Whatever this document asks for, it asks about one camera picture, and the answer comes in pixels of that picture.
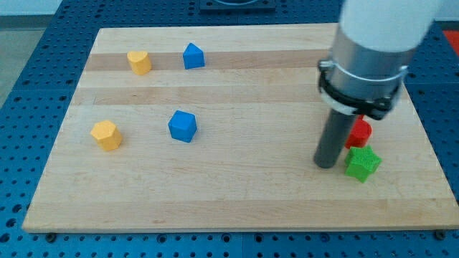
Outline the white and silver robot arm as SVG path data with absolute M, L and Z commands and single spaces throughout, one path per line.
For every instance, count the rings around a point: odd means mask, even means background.
M 331 48 L 327 80 L 360 100 L 392 93 L 433 19 L 441 0 L 346 0 Z

